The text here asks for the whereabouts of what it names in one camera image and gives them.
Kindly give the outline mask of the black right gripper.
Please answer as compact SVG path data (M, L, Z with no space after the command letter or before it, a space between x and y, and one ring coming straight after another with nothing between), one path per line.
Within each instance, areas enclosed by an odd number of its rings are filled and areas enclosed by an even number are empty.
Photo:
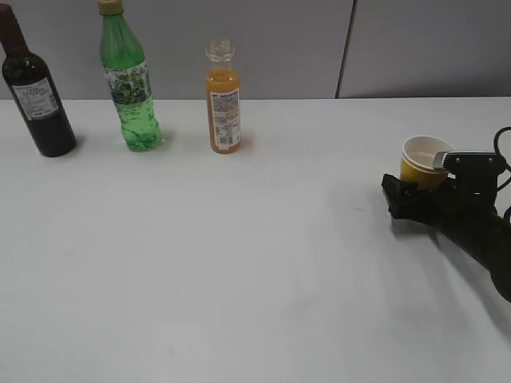
M434 190L419 190L415 182L384 174L382 190L393 219L408 219L428 227L444 223L460 227L466 222L497 218L494 201L488 195L471 193L455 181L444 181Z

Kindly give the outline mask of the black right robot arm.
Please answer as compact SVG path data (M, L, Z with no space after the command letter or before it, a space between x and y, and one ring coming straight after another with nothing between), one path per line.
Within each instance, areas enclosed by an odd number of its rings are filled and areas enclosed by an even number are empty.
M498 293L510 300L510 222L496 213L493 200L480 192L469 195L453 178L423 191L416 183L385 174L382 189L393 219L441 232L481 264Z

